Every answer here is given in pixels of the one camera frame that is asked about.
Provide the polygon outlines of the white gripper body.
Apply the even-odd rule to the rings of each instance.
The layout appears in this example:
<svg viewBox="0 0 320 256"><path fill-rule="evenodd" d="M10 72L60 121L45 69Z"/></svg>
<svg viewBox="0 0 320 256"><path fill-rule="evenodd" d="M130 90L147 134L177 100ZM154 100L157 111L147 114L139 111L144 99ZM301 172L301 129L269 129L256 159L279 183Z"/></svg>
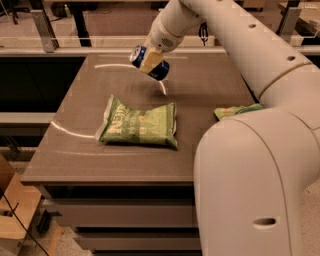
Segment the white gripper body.
<svg viewBox="0 0 320 256"><path fill-rule="evenodd" d="M180 45L183 39L184 37L171 34L160 20L155 20L144 45L147 48L155 48L158 51L171 52Z"/></svg>

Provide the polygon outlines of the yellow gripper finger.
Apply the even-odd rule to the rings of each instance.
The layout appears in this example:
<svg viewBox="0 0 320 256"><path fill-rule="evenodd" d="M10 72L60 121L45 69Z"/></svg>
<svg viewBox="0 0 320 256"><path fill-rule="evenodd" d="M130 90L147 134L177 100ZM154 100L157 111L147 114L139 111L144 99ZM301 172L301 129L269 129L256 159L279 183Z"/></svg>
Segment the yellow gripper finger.
<svg viewBox="0 0 320 256"><path fill-rule="evenodd" d="M163 61L162 51L158 50L155 47L149 47L145 52L145 55L143 57L139 70L142 71L143 73L149 74L162 61Z"/></svg>

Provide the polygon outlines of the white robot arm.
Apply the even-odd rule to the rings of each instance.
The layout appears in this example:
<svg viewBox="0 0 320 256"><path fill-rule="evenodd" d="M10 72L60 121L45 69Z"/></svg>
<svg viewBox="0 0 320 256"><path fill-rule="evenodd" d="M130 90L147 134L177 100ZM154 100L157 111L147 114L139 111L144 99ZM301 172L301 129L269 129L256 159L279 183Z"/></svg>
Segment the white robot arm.
<svg viewBox="0 0 320 256"><path fill-rule="evenodd" d="M203 256L303 256L300 200L319 177L319 70L234 0L170 0L146 39L142 71L205 21L259 111L201 138L194 189Z"/></svg>

